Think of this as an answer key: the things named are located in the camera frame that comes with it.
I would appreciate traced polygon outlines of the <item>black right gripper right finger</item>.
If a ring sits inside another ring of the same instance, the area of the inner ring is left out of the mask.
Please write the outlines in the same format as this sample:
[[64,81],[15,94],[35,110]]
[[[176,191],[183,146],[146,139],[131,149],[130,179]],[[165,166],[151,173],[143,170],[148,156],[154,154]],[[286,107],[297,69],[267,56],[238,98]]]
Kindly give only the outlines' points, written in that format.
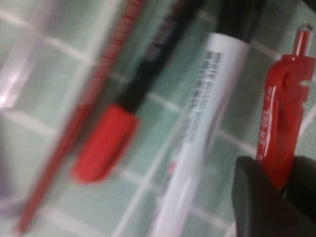
[[316,216],[316,162],[306,156],[295,156],[290,177],[283,191],[284,216]]

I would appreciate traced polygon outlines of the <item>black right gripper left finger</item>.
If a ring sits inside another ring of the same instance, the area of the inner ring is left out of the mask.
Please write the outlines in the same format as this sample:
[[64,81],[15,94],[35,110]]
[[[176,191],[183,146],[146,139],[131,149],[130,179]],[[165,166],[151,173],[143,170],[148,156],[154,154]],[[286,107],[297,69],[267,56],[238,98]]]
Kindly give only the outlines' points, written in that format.
[[283,193],[278,192],[257,161],[236,160],[232,203],[238,237],[314,237],[316,217],[284,216]]

